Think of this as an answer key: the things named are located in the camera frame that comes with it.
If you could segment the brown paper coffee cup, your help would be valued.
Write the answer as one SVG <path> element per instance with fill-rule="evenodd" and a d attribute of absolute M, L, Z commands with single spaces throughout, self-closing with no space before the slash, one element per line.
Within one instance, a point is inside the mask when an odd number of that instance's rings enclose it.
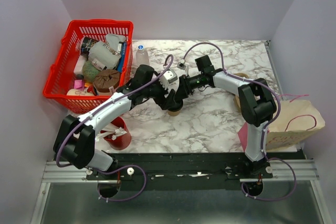
<path fill-rule="evenodd" d="M 182 108 L 170 109 L 170 110 L 168 110 L 167 112 L 168 112 L 168 114 L 169 114 L 170 116 L 177 116 L 177 115 L 180 114 L 181 109 L 182 109 Z"/>

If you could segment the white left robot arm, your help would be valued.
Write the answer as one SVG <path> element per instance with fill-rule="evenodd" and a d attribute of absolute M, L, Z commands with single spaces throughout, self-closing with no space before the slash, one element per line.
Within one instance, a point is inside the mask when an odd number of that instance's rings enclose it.
<path fill-rule="evenodd" d="M 169 90 L 161 80 L 165 72 L 157 73 L 148 65 L 140 65 L 134 77 L 104 103 L 78 117 L 67 116 L 63 119 L 53 150 L 56 164 L 78 169 L 90 167 L 98 170 L 104 179 L 116 175 L 113 157 L 96 149 L 96 136 L 114 119 L 132 110 L 146 99 L 153 99 L 162 110 L 180 109 L 183 101 L 177 98 L 174 90 Z"/>

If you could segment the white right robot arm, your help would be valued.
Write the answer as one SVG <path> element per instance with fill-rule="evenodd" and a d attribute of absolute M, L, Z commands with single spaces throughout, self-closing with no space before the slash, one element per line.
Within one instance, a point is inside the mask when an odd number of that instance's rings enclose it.
<path fill-rule="evenodd" d="M 245 155 L 248 161 L 241 165 L 242 173 L 249 178 L 260 172 L 258 161 L 265 158 L 268 124 L 276 112 L 276 103 L 265 79 L 246 79 L 215 69 L 208 55 L 195 59 L 200 74 L 179 77 L 179 86 L 174 95 L 176 107 L 183 106 L 183 100 L 195 89 L 204 86 L 223 89 L 237 95 L 241 114 L 247 124 L 247 145 Z"/>

